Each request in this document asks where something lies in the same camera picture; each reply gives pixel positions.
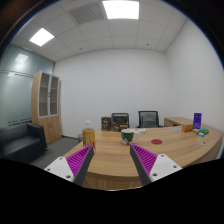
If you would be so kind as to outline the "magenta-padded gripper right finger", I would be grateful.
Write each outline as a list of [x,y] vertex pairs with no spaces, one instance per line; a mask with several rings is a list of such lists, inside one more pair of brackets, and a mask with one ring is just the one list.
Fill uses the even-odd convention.
[[130,145],[130,154],[143,186],[181,170],[167,155],[156,155],[134,144]]

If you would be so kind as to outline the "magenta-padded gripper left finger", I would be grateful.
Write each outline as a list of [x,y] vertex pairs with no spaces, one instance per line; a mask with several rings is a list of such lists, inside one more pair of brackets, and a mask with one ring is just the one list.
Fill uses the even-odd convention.
[[67,158],[58,157],[45,168],[45,171],[82,186],[93,156],[93,146],[87,146]]

